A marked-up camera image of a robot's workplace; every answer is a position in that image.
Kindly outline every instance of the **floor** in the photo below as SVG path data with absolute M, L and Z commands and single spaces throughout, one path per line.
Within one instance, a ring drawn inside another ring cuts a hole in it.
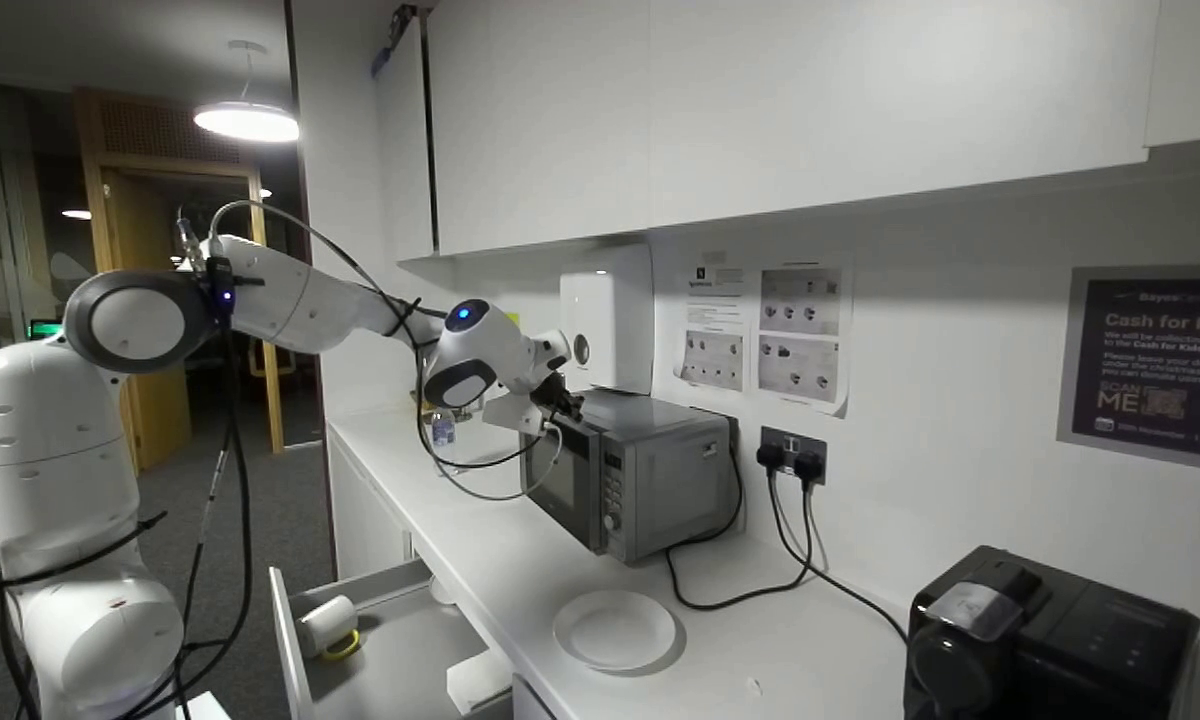
M 279 562 L 294 587 L 325 584 L 333 575 L 333 532 L 328 532 L 328 482 L 325 450 L 295 449 L 272 455 L 265 449 L 265 411 L 250 414 L 250 475 L 251 475 L 251 609 L 236 649 L 226 656 L 207 687 L 232 713 L 232 720 L 275 720 L 290 715 L 272 609 L 267 609 L 267 562 Z M 189 559 L 200 536 L 206 482 L 218 458 L 226 418 L 218 407 L 197 400 L 197 440 L 168 468 L 140 480 L 144 514 L 168 510 L 144 540 L 148 567 L 186 596 Z M 218 638 L 230 631 L 242 609 L 242 492 L 219 492 L 200 567 L 194 638 Z M 17 715 L 17 687 L 0 664 L 0 715 Z

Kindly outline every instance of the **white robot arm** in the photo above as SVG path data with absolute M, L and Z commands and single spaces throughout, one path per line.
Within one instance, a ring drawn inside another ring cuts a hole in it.
M 67 298 L 67 344 L 0 348 L 0 575 L 29 580 L 4 591 L 46 720 L 132 707 L 186 645 L 176 599 L 128 542 L 140 492 L 115 422 L 121 376 L 173 366 L 219 329 L 294 350 L 338 348 L 360 329 L 430 348 L 425 395 L 442 407 L 508 384 L 547 411 L 575 411 L 558 376 L 563 340 L 529 340 L 483 298 L 435 321 L 251 238 L 211 247 L 200 270 L 91 276 Z

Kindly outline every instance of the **wall outlet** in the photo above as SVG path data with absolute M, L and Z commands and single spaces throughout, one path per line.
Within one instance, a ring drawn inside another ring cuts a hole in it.
M 841 336 L 841 270 L 837 268 L 762 270 L 762 329 L 801 330 L 801 336 Z
M 743 336 L 730 330 L 685 330 L 685 366 L 688 384 L 743 389 Z
M 762 336 L 762 389 L 837 400 L 841 395 L 841 344 L 832 340 L 795 340 L 795 336 Z
M 781 429 L 762 429 L 762 444 L 777 444 L 787 450 L 787 464 L 781 472 L 794 472 L 795 455 L 815 455 L 830 468 L 830 444 L 815 437 L 795 437 L 795 431 L 781 431 Z

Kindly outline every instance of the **ceiling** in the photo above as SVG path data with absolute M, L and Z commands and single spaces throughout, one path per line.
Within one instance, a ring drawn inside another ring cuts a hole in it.
M 285 0 L 0 0 L 0 85 L 219 101 L 243 75 L 251 101 L 294 101 Z

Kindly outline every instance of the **wooden door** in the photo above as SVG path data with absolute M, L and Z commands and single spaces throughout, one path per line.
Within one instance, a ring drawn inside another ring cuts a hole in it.
M 103 171 L 103 207 L 115 268 L 173 270 L 168 256 L 179 256 L 173 222 L 176 201 L 164 187 L 126 171 Z M 159 468 L 194 440 L 186 366 L 132 376 L 121 405 L 140 472 Z

